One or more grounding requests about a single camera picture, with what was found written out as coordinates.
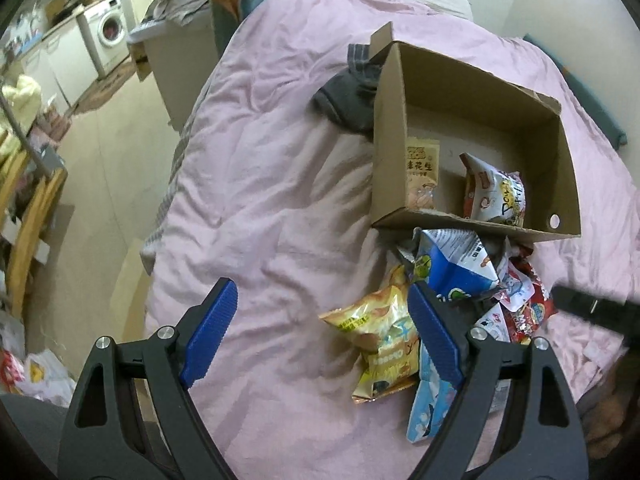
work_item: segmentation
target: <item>cabinet door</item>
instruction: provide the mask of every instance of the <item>cabinet door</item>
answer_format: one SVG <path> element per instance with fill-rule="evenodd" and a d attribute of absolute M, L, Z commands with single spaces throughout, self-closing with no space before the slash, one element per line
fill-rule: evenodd
<path fill-rule="evenodd" d="M 98 79 L 76 20 L 71 20 L 45 40 L 45 51 L 62 92 L 70 105 Z"/>
<path fill-rule="evenodd" d="M 53 97 L 58 112 L 60 114 L 65 113 L 69 108 L 69 104 L 58 86 L 56 75 L 49 65 L 47 54 L 42 46 L 34 47 L 22 58 L 20 63 L 24 74 L 35 79 L 40 85 L 42 89 L 42 104 L 45 105 Z"/>

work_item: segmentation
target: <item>bed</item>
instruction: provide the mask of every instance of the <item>bed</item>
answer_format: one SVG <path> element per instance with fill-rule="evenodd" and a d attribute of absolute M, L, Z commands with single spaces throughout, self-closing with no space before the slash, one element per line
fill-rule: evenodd
<path fill-rule="evenodd" d="M 561 103 L 582 237 L 538 244 L 532 262 L 547 286 L 620 300 L 640 292 L 638 190 L 542 51 L 410 0 L 266 0 L 200 93 L 142 252 L 150 332 L 175 324 L 219 277 L 238 284 L 238 312 L 190 393 L 244 480 L 406 478 L 425 452 L 405 438 L 414 390 L 355 406 L 358 352 L 318 321 L 378 288 L 394 263 L 370 228 L 370 141 L 310 104 L 346 66 L 347 45 L 389 21 L 400 40 Z M 616 335 L 565 314 L 541 332 L 575 399 L 623 351 Z M 499 418 L 472 465 L 487 459 Z"/>

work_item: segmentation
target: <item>floor mat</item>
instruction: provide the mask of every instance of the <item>floor mat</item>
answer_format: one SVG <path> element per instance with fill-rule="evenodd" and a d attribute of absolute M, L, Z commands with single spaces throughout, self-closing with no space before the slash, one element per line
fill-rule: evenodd
<path fill-rule="evenodd" d="M 78 101 L 74 114 L 97 110 L 136 73 L 136 65 L 130 58 L 120 63 L 105 79 L 94 81 Z"/>

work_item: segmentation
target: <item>tiled floor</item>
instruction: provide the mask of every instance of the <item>tiled floor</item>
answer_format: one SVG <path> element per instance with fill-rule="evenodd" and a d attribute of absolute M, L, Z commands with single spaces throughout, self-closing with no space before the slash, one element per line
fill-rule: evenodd
<path fill-rule="evenodd" d="M 168 120 L 153 76 L 133 76 L 99 110 L 75 116 L 60 146 L 69 176 L 24 321 L 28 350 L 51 348 L 76 376 L 110 333 L 129 244 L 153 227 L 178 140 Z"/>

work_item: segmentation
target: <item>silver bolt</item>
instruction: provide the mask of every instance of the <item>silver bolt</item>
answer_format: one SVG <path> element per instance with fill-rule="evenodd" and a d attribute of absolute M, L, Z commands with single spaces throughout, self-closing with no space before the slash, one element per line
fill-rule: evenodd
<path fill-rule="evenodd" d="M 538 349 L 538 350 L 546 350 L 547 348 L 549 348 L 549 341 L 547 341 L 545 338 L 543 337 L 537 337 L 533 340 L 533 345 Z"/>
<path fill-rule="evenodd" d="M 478 341 L 484 341 L 487 336 L 488 336 L 488 333 L 484 328 L 475 326 L 471 329 L 471 337 L 473 339 L 477 339 Z"/>
<path fill-rule="evenodd" d="M 98 338 L 98 341 L 95 342 L 95 345 L 100 350 L 104 350 L 110 344 L 111 344 L 111 338 L 109 336 L 107 336 L 107 335 L 103 335 L 102 337 Z"/>
<path fill-rule="evenodd" d="M 158 337 L 160 339 L 171 339 L 175 334 L 175 329 L 172 326 L 163 326 L 158 330 Z"/>

